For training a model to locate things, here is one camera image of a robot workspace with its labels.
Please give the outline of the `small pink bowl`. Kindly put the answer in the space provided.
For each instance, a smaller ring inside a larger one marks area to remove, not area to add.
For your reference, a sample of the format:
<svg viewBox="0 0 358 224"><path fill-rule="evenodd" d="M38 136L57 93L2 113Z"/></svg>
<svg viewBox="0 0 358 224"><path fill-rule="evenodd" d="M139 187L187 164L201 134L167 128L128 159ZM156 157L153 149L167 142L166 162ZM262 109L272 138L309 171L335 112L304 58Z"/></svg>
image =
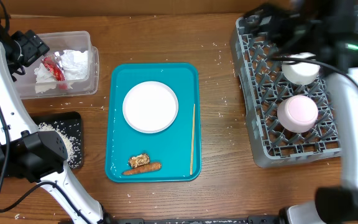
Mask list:
<svg viewBox="0 0 358 224"><path fill-rule="evenodd" d="M311 98L296 95L279 104L277 117L288 131L305 133L314 126L318 117L318 107Z"/></svg>

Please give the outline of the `red snack wrapper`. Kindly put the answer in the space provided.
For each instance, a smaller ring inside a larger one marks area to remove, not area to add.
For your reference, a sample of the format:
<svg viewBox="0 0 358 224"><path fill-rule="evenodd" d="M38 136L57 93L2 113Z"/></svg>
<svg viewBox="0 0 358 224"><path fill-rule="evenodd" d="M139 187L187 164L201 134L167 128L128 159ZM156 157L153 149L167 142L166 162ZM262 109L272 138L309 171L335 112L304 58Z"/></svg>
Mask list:
<svg viewBox="0 0 358 224"><path fill-rule="evenodd" d="M64 69L60 54L55 52L42 60L42 64L58 82L65 82Z"/></svg>

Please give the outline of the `wooden chopstick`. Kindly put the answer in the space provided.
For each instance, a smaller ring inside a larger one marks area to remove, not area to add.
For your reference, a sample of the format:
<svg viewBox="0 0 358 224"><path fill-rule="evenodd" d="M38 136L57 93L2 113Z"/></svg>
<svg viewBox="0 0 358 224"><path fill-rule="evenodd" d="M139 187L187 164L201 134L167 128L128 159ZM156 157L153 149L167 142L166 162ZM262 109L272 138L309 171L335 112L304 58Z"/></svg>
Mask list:
<svg viewBox="0 0 358 224"><path fill-rule="evenodd" d="M190 175L193 175L194 140L195 140L195 104L193 104L193 114L192 114Z"/></svg>

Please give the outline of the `brown food scrap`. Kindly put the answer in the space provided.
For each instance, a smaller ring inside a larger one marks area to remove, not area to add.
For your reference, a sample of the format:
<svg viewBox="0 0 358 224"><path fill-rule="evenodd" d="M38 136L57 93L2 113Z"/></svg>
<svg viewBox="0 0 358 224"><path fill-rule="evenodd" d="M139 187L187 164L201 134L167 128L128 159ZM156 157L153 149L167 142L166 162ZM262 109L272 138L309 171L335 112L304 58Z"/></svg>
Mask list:
<svg viewBox="0 0 358 224"><path fill-rule="evenodd" d="M138 156L133 156L128 160L128 163L132 169L140 166L144 166L150 163L150 157L148 154L143 153Z"/></svg>

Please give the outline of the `white tissue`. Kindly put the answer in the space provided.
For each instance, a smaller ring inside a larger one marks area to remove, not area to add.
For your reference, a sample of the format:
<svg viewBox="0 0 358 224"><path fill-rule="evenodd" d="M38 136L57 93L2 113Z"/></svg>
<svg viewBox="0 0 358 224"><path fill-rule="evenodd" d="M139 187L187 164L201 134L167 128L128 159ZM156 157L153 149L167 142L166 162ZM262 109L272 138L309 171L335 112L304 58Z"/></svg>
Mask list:
<svg viewBox="0 0 358 224"><path fill-rule="evenodd" d="M60 54L60 58L62 60L66 81L56 81L56 79L44 67L41 60L39 67L34 69L34 74L36 76L36 93L45 93L48 90L56 89L56 87L60 90L69 90L72 89L71 81L86 78L88 74L87 50L84 52L78 50L63 50L58 53Z"/></svg>

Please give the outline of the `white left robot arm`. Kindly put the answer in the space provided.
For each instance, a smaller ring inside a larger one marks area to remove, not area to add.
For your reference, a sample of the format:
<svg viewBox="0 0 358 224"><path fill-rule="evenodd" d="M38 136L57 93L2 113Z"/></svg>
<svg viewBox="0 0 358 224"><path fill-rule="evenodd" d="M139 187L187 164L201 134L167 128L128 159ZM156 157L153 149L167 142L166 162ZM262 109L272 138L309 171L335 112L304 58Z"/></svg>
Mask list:
<svg viewBox="0 0 358 224"><path fill-rule="evenodd" d="M38 188L46 190L67 212L72 223L113 223L112 216L80 184L71 171L67 149L55 131L40 131L14 86L15 74L44 56L49 47L32 30L9 34L0 20L0 194L5 177L34 184L8 212Z"/></svg>

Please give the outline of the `pale green bowl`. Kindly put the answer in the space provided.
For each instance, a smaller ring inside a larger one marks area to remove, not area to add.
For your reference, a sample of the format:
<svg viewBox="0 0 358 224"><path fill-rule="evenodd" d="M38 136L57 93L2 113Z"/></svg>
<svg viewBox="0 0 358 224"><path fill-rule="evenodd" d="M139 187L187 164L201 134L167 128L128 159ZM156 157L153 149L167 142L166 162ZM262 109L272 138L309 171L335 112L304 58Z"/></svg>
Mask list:
<svg viewBox="0 0 358 224"><path fill-rule="evenodd" d="M282 63L282 72L285 78L296 85L309 85L319 75L320 66L310 63L294 63L292 61Z"/></svg>

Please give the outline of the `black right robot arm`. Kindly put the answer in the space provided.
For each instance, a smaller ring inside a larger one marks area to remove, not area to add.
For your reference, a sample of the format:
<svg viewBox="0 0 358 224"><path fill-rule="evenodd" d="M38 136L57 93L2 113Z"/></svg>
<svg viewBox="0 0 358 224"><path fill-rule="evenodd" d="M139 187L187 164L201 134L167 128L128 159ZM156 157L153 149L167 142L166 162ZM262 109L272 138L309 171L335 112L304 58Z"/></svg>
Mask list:
<svg viewBox="0 0 358 224"><path fill-rule="evenodd" d="M358 221L358 33L355 1L295 1L293 9L264 3L244 14L251 34L277 46L285 65L322 69L337 121L341 184L320 187L311 202L280 211L280 223Z"/></svg>

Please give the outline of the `orange carrot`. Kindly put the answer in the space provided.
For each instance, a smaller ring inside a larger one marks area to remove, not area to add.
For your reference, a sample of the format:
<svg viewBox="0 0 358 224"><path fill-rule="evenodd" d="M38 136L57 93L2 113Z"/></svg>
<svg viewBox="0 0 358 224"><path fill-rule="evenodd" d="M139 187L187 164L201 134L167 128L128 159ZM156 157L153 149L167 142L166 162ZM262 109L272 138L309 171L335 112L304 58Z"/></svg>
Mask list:
<svg viewBox="0 0 358 224"><path fill-rule="evenodd" d="M124 171L123 175L137 175L148 172L155 172L162 168L162 164L159 162L152 162L146 165L138 166L129 170Z"/></svg>

